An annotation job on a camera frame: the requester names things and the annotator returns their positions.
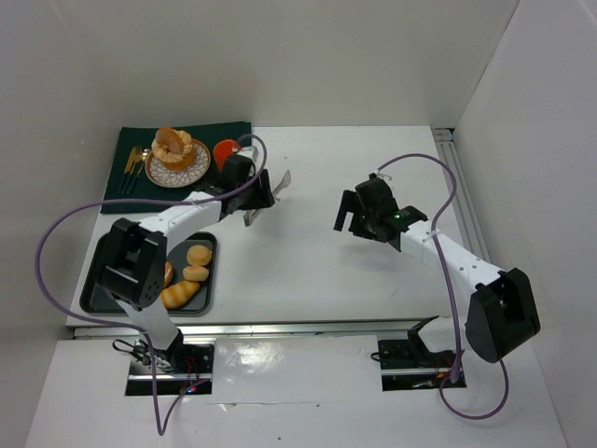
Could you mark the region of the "silver metal tongs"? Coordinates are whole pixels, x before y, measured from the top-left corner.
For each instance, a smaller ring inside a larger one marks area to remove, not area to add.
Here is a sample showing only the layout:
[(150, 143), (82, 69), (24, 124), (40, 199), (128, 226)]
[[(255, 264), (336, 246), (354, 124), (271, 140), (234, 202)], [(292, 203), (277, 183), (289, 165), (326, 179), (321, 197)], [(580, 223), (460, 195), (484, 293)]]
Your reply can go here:
[[(279, 194), (290, 186), (291, 180), (291, 173), (289, 170), (286, 170), (280, 182), (271, 190), (272, 198), (275, 202), (280, 201)], [(262, 213), (262, 211), (263, 208), (246, 211), (243, 215), (244, 226), (250, 227), (255, 222), (257, 217)]]

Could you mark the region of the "round sugar-topped bun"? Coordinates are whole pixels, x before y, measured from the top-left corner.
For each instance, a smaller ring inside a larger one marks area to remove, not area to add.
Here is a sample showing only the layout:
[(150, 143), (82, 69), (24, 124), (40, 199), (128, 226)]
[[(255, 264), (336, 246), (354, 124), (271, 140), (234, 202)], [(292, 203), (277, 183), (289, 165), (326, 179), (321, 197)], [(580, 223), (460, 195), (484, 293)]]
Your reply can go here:
[(157, 144), (155, 137), (151, 144), (152, 153), (164, 166), (172, 171), (182, 171), (186, 169), (196, 157), (196, 151), (193, 146), (191, 135), (185, 131), (176, 130), (185, 143), (182, 154), (172, 153), (165, 147)]

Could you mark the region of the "brown croissant roll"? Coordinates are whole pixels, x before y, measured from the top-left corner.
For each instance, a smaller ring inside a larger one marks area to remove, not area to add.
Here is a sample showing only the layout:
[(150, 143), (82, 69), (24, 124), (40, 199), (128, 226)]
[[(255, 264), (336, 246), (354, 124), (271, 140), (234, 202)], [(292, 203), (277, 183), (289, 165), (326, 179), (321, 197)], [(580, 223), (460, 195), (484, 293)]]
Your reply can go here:
[(184, 152), (184, 141), (177, 131), (171, 127), (158, 128), (155, 140), (159, 146), (165, 147), (172, 153), (182, 154)]

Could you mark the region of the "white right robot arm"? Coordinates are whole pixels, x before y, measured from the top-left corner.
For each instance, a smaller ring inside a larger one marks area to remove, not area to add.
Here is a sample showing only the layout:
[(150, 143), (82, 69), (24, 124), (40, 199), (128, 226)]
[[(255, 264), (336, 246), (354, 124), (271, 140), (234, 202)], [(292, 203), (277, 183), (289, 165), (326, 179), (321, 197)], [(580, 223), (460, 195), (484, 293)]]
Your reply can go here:
[(376, 175), (345, 190), (334, 224), (341, 231), (348, 214), (349, 232), (386, 243), (435, 273), (450, 275), (456, 297), (466, 301), (467, 346), (496, 363), (541, 329), (531, 282), (523, 271), (505, 271), (486, 262), (450, 237), (431, 228), (417, 208), (398, 206), (387, 183)]

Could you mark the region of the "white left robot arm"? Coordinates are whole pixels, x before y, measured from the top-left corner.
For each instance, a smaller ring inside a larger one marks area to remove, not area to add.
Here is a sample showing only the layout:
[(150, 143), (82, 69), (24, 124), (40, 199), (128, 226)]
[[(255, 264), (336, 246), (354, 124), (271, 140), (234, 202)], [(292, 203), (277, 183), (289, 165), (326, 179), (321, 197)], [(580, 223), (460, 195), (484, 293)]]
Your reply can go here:
[(191, 354), (162, 303), (169, 252), (199, 230), (238, 210), (274, 205), (268, 170), (232, 155), (223, 171), (192, 191), (182, 205), (140, 221), (120, 218), (97, 246), (93, 278), (126, 313), (160, 357), (177, 368)]

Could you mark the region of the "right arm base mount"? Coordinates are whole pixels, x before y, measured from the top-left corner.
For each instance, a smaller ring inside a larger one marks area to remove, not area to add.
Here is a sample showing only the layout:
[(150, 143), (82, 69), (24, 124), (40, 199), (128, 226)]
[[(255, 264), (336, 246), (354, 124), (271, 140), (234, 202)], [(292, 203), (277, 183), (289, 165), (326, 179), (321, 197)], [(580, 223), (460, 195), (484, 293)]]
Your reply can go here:
[(437, 316), (418, 322), (401, 339), (378, 340), (378, 350), (369, 357), (380, 366), (384, 392), (439, 389), (444, 379), (450, 380), (455, 353), (430, 351), (420, 336), (434, 320)]

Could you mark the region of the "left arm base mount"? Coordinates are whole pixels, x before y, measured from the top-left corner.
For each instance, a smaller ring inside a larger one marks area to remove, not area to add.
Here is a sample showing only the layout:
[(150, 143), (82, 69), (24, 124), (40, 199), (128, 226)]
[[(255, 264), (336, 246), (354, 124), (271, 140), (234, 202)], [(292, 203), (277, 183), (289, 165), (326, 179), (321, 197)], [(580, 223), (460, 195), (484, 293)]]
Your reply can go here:
[[(134, 343), (115, 339), (112, 348), (129, 357), (130, 367), (125, 388), (127, 397), (149, 397), (153, 393), (149, 349), (144, 340)], [(156, 355), (156, 382), (158, 396), (211, 395), (215, 345), (191, 344), (188, 355), (171, 363), (161, 353)]]

